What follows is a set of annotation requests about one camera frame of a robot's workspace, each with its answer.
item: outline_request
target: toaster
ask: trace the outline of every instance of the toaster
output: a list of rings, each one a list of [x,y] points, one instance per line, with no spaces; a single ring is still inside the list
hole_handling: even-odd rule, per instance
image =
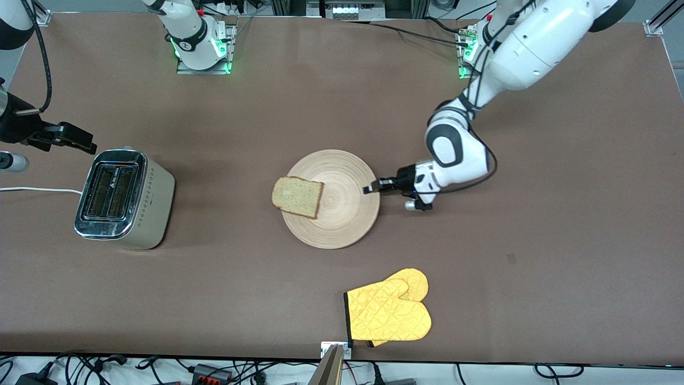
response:
[[[104,151],[90,167],[74,229],[86,239],[152,249],[164,236],[175,183],[171,173],[140,151]]]

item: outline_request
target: bread slice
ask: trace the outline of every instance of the bread slice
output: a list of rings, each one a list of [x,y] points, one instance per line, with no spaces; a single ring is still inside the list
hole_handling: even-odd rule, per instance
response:
[[[323,185],[322,182],[310,182],[300,177],[281,177],[273,186],[271,202],[282,211],[316,219]]]

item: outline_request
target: toaster slot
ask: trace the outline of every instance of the toaster slot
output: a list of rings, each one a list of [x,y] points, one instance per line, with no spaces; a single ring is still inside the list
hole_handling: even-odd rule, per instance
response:
[[[111,196],[111,204],[107,216],[111,219],[123,219],[128,207],[129,195],[131,193],[131,182],[135,175],[135,167],[121,167],[118,169],[116,181],[113,182],[114,193]]]
[[[109,194],[109,184],[111,179],[116,172],[116,167],[114,166],[102,166],[98,167],[96,172],[97,177],[94,178],[93,185],[90,187],[92,195],[90,201],[88,202],[87,209],[85,210],[85,215],[94,218],[101,218],[105,213],[107,206],[107,196]]]

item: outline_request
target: brown table surface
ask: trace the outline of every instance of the brown table surface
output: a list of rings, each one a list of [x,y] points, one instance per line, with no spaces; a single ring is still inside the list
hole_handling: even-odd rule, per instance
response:
[[[58,14],[44,35],[44,118],[146,152],[175,176],[175,200],[164,242],[132,252],[78,237],[74,194],[0,194],[0,350],[315,358],[346,338],[345,291],[413,266],[432,330],[355,358],[684,364],[684,103],[641,25],[588,35],[482,111],[475,128],[501,163],[489,182],[428,213],[383,197],[373,229],[337,251],[290,233],[273,183],[320,149],[378,176],[425,158],[428,116],[465,85],[452,47],[256,18],[232,75],[180,76],[151,14]],[[11,91],[42,103],[35,39]],[[92,161],[0,149],[31,160],[2,186],[80,189]]]

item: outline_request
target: round wooden plate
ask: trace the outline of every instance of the round wooden plate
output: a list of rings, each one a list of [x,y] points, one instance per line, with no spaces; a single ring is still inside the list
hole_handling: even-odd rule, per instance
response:
[[[354,154],[322,150],[302,158],[287,174],[323,182],[316,219],[283,212],[287,227],[302,242],[320,249],[340,249],[361,239],[378,217],[380,194],[363,194],[376,179]]]

